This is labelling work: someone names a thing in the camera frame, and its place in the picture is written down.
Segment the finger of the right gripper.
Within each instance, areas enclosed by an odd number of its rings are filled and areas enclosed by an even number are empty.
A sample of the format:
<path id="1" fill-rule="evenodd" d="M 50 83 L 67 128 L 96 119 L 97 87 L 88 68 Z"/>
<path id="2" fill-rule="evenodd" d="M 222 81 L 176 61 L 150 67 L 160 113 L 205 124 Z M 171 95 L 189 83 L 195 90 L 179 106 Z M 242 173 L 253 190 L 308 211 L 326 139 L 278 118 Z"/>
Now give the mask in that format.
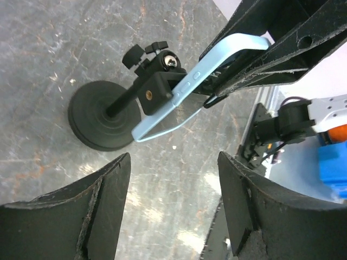
<path id="1" fill-rule="evenodd" d="M 277 41 L 305 19 L 306 11 L 301 1 L 241 1 L 226 26 L 208 45 L 199 59 L 202 59 L 217 42 L 228 35 L 242 33 L 261 36 L 268 32 L 271 38 Z"/>
<path id="2" fill-rule="evenodd" d="M 297 82 L 346 42 L 346 1 L 301 1 L 306 19 L 264 52 L 238 57 L 214 83 L 225 95 Z"/>

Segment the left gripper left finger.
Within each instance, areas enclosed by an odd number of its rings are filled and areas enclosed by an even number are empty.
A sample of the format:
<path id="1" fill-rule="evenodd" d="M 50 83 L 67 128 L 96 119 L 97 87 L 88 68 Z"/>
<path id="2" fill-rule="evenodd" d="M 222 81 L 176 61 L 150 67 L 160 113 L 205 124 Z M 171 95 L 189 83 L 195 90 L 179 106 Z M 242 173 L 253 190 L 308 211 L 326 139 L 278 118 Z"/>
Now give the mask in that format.
<path id="1" fill-rule="evenodd" d="M 113 259 L 131 175 L 124 153 L 31 201 L 1 206 L 1 259 Z"/>

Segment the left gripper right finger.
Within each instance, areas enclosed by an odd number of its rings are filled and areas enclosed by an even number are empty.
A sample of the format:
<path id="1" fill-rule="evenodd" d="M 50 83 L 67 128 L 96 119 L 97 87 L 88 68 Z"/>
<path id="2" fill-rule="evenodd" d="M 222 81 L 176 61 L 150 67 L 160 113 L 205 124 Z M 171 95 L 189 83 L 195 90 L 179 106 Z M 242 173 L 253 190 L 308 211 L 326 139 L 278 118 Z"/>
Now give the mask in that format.
<path id="1" fill-rule="evenodd" d="M 218 157 L 232 253 L 239 259 L 346 259 L 346 206 L 289 190 Z"/>

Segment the black phone stand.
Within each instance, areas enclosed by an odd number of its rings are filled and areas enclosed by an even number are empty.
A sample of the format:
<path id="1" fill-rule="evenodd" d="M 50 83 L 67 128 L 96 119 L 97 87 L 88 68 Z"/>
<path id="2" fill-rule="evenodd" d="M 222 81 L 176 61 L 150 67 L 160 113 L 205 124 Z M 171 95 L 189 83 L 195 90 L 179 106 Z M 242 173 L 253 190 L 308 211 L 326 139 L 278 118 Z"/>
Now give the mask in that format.
<path id="1" fill-rule="evenodd" d="M 136 67 L 129 89 L 110 81 L 81 86 L 68 105 L 68 122 L 75 136 L 97 151 L 117 151 L 133 142 L 132 130 L 141 113 L 153 115 L 174 96 L 173 89 L 186 75 L 177 55 L 165 41 L 141 48 L 134 45 L 122 63 Z"/>

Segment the phone with light blue case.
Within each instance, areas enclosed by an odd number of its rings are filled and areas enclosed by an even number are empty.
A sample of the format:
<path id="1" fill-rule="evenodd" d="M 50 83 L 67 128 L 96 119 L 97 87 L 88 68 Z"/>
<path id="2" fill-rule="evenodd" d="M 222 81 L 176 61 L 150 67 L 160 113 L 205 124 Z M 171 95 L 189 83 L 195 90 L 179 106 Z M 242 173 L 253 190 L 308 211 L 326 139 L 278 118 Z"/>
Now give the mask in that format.
<path id="1" fill-rule="evenodd" d="M 202 106 L 184 116 L 179 123 L 165 126 L 163 129 L 153 132 L 152 130 L 164 122 L 173 111 L 177 111 L 187 97 L 217 68 L 242 50 L 267 50 L 271 46 L 270 41 L 262 36 L 236 33 L 220 40 L 214 45 L 197 65 L 176 85 L 173 89 L 173 97 L 167 101 L 154 115 L 146 116 L 132 130 L 132 137 L 136 142 L 144 142 L 173 132 L 193 118 Z"/>

